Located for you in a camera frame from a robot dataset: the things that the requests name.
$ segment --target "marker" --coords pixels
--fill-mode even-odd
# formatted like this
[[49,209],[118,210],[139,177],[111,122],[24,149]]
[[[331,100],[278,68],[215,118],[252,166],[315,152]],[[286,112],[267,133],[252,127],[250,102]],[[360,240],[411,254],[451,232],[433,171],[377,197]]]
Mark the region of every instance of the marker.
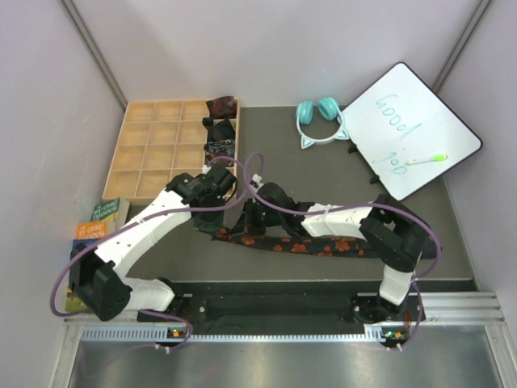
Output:
[[443,160],[447,160],[446,154],[436,155],[431,158],[425,158],[425,159],[413,159],[406,163],[407,166],[411,166],[413,164],[420,164],[420,163],[429,163],[429,162],[442,162]]

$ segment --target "whiteboard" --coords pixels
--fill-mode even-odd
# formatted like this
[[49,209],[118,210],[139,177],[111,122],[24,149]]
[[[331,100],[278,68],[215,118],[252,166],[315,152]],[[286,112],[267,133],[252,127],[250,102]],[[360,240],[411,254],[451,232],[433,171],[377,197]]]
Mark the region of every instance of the whiteboard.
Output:
[[[397,200],[482,147],[481,139],[405,63],[397,63],[343,111],[347,131]],[[447,155],[439,162],[407,165]]]

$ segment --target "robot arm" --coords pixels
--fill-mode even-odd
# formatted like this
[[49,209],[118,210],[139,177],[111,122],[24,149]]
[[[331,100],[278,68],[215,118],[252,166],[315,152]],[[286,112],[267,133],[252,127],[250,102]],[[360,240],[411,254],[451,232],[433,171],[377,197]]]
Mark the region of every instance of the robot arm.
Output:
[[[195,209],[223,205],[225,194],[235,183],[236,178],[218,165],[206,169],[195,178],[189,174],[175,177],[152,204],[129,222],[138,225],[101,243],[72,267],[70,285],[74,293],[102,321],[112,319],[124,310],[167,310],[174,299],[170,283],[167,280],[127,278],[129,269],[160,238],[192,217],[198,229],[217,229],[222,225],[222,211],[200,213]],[[336,207],[313,202],[295,203],[278,185],[261,184],[257,176],[254,177],[254,186],[262,198],[284,209],[311,212]],[[409,212],[391,196],[381,195],[376,202]],[[428,237],[412,221],[373,207],[303,217],[283,214],[255,200],[248,200],[246,205],[250,206],[253,217],[261,217],[260,223],[266,226],[282,225],[291,235],[347,236],[367,240],[386,264],[379,292],[383,310],[376,314],[376,317],[381,317],[379,320],[389,311],[397,310],[406,299],[414,269]],[[167,209],[186,210],[143,222],[145,217]]]
[[[255,175],[255,192],[268,202],[279,207],[302,212],[328,212],[336,205],[320,205],[312,202],[298,202],[287,196],[275,183],[261,183]],[[411,212],[389,195],[379,195],[377,204],[389,205],[407,213]],[[374,207],[355,208],[315,216],[284,216],[257,201],[248,203],[250,213],[262,214],[266,226],[282,226],[293,237],[347,236],[361,238],[372,246],[385,263],[384,276],[380,285],[380,315],[397,312],[406,300],[414,270],[422,254],[428,234],[416,223],[396,213]]]
[[166,280],[127,278],[129,269],[160,238],[192,217],[213,221],[222,212],[168,213],[143,222],[146,216],[167,209],[193,209],[224,204],[224,195],[236,182],[224,167],[215,165],[193,178],[189,174],[175,177],[158,197],[128,224],[138,223],[119,236],[99,244],[97,249],[70,270],[74,293],[91,308],[101,321],[113,319],[124,310],[164,311],[174,298]]

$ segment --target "wooden compartment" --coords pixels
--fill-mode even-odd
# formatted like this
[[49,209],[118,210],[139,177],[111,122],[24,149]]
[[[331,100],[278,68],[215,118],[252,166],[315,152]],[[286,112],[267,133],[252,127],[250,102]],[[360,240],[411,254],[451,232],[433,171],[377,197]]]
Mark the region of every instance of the wooden compartment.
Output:
[[[176,175],[199,175],[208,135],[202,123],[209,115],[208,100],[129,103],[103,200],[122,196],[134,205],[148,205]],[[230,121],[237,157],[240,105],[236,100],[237,118]],[[229,170],[237,174],[237,167]]]
[[153,121],[178,121],[181,116],[181,101],[156,102]]
[[144,146],[149,136],[148,123],[128,123],[120,130],[120,146]]
[[181,120],[199,120],[203,117],[209,117],[210,112],[208,111],[206,101],[184,101],[183,109],[181,112]]
[[104,189],[104,200],[122,196],[133,198],[137,189],[138,171],[111,171]]
[[200,168],[204,162],[204,149],[199,144],[177,144],[172,168]]
[[111,163],[112,170],[140,170],[144,157],[143,145],[121,145],[116,147]]
[[155,198],[170,182],[170,170],[142,171],[138,180],[137,198]]
[[178,136],[178,122],[152,123],[148,144],[174,144]]
[[153,119],[154,104],[155,102],[129,103],[124,121],[151,121]]
[[178,143],[198,143],[204,144],[207,141],[207,129],[201,120],[182,121],[179,123]]
[[187,172],[192,176],[197,176],[201,174],[201,168],[173,168],[170,172],[170,180],[172,180],[175,176],[182,174],[183,172]]
[[173,145],[148,145],[142,170],[169,170],[174,156]]

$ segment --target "teal headphones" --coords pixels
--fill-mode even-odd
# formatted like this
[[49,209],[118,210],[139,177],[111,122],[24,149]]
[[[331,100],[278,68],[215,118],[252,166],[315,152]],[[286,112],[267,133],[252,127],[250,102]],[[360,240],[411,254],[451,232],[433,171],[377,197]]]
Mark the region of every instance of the teal headphones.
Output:
[[347,130],[345,129],[345,118],[341,113],[341,109],[339,109],[338,102],[335,99],[332,97],[325,97],[320,99],[317,102],[317,109],[328,121],[338,119],[339,128],[334,135],[325,139],[313,139],[305,135],[301,131],[300,124],[310,124],[313,119],[314,107],[312,101],[304,101],[303,103],[300,103],[298,108],[296,108],[296,128],[298,129],[298,133],[301,136],[301,148],[303,150],[305,148],[309,148],[313,144],[324,145],[329,144],[334,140],[348,140],[350,138],[348,136]]

